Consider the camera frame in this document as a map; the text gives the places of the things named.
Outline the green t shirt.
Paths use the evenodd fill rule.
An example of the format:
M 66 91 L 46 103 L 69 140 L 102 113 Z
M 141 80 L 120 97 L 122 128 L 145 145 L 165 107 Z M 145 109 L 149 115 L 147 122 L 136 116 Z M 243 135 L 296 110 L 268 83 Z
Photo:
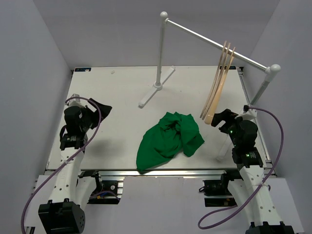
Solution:
M 139 172 L 155 168 L 180 152 L 191 157 L 204 142 L 191 114 L 167 112 L 144 134 L 137 151 L 136 168 Z

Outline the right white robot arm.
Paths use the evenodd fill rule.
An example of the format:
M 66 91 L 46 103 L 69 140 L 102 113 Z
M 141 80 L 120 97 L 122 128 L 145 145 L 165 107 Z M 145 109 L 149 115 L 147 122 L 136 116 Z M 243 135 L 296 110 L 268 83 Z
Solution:
M 232 144 L 232 158 L 237 170 L 221 176 L 220 188 L 232 195 L 243 211 L 249 228 L 248 234 L 292 234 L 291 225 L 286 225 L 272 201 L 264 172 L 264 163 L 255 146 L 258 127 L 245 114 L 238 115 L 226 109 L 215 114 L 211 125 L 228 134 Z

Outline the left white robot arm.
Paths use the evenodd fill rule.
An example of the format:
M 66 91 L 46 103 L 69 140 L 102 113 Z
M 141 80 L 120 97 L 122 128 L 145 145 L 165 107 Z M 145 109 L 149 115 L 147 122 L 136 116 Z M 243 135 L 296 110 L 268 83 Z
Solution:
M 78 98 L 67 102 L 65 124 L 59 133 L 60 165 L 56 182 L 46 204 L 39 206 L 38 214 L 48 234 L 80 234 L 85 228 L 85 206 L 92 194 L 103 189 L 97 172 L 82 173 L 80 165 L 88 142 L 87 132 L 98 130 L 112 107 L 89 99 L 95 110 L 81 104 Z

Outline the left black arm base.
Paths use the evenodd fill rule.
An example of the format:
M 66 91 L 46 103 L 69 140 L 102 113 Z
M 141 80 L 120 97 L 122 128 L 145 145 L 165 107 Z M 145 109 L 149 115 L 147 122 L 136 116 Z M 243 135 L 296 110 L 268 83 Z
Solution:
M 95 190 L 91 193 L 88 204 L 117 205 L 119 203 L 120 198 L 116 198 L 116 196 L 121 195 L 121 193 L 118 192 L 119 181 L 116 179 L 105 179 L 98 170 L 83 171 L 78 177 L 79 179 L 92 177 L 96 183 Z

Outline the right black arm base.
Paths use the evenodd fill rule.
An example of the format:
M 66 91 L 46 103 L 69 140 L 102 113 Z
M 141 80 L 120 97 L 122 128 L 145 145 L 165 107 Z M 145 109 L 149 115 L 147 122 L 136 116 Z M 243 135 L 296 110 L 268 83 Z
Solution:
M 234 197 L 228 190 L 230 181 L 242 179 L 236 170 L 226 170 L 221 174 L 220 179 L 204 180 L 203 186 L 198 189 L 204 194 L 205 207 L 232 207 L 236 205 Z

